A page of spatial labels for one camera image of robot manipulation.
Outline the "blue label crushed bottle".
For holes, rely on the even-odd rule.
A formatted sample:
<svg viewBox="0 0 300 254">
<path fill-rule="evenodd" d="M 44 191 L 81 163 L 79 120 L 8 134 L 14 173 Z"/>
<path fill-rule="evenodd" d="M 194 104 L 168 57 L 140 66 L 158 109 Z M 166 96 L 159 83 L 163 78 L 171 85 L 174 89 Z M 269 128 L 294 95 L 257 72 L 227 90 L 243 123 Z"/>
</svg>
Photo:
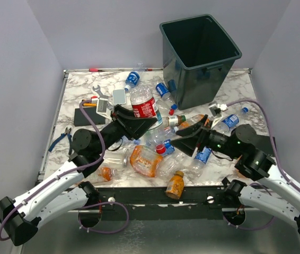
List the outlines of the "blue label crushed bottle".
<svg viewBox="0 0 300 254">
<path fill-rule="evenodd" d="M 130 146 L 130 145 L 140 145 L 140 140 L 139 139 L 133 139 L 129 140 L 126 136 L 122 137 L 122 145 L 123 146 Z"/>
</svg>

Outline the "red label water bottle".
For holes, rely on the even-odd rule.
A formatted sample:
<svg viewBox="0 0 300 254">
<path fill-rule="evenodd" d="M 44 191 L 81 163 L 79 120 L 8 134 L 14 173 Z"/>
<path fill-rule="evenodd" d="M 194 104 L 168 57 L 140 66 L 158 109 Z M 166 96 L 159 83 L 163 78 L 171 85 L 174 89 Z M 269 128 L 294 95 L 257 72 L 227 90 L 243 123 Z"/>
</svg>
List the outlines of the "red label water bottle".
<svg viewBox="0 0 300 254">
<path fill-rule="evenodd" d="M 156 118 L 156 123 L 150 129 L 163 124 L 160 110 L 151 89 L 146 85 L 138 85 L 130 91 L 130 102 L 134 116 L 137 118 Z"/>
</svg>

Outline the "clear crushed bottle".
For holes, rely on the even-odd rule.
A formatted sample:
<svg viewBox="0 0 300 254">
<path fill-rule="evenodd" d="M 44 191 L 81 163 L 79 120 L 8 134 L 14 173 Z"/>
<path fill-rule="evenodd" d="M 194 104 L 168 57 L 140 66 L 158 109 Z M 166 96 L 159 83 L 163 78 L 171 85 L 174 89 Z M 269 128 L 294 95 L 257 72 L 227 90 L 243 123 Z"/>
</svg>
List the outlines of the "clear crushed bottle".
<svg viewBox="0 0 300 254">
<path fill-rule="evenodd" d="M 191 160 L 183 152 L 176 151 L 168 156 L 160 163 L 158 168 L 158 176 L 167 177 L 177 170 L 183 169 Z"/>
</svg>

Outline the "small orange juice bottle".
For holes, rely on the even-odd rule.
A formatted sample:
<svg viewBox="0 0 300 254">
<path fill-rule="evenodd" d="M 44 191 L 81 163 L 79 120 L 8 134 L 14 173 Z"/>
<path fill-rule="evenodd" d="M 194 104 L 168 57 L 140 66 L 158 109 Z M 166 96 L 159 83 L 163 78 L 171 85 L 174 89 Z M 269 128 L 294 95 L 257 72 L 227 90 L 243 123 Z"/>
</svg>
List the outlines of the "small orange juice bottle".
<svg viewBox="0 0 300 254">
<path fill-rule="evenodd" d="M 174 176 L 170 179 L 165 194 L 171 199 L 179 199 L 184 189 L 184 173 L 176 171 Z"/>
</svg>

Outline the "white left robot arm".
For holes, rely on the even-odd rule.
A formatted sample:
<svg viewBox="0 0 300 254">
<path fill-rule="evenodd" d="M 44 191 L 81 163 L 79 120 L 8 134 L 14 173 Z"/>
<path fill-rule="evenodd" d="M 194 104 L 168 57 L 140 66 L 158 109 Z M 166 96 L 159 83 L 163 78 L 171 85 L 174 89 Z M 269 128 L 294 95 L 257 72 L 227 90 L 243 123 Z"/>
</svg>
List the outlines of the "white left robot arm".
<svg viewBox="0 0 300 254">
<path fill-rule="evenodd" d="M 102 130 L 78 129 L 73 134 L 69 159 L 34 188 L 15 198 L 0 200 L 0 241 L 20 246 L 47 222 L 76 208 L 93 208 L 99 192 L 84 181 L 103 163 L 105 151 L 122 139 L 136 140 L 152 127 L 155 117 L 137 118 L 133 111 L 117 105 L 111 122 Z"/>
</svg>

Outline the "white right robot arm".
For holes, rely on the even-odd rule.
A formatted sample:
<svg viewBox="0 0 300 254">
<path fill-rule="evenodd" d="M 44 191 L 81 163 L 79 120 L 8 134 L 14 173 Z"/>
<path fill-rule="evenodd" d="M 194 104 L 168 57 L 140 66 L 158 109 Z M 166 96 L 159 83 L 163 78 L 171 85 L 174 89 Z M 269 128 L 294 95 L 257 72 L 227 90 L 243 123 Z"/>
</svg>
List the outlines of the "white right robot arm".
<svg viewBox="0 0 300 254">
<path fill-rule="evenodd" d="M 195 150 L 203 148 L 222 153 L 237 161 L 235 168 L 240 174 L 279 195 L 275 198 L 260 194 L 253 187 L 233 180 L 224 193 L 228 206 L 236 207 L 241 203 L 258 208 L 289 223 L 300 234 L 300 183 L 277 165 L 277 158 L 271 158 L 255 146 L 258 135 L 253 127 L 243 124 L 226 136 L 199 122 L 177 134 L 179 138 L 171 144 L 186 155 L 192 156 Z"/>
</svg>

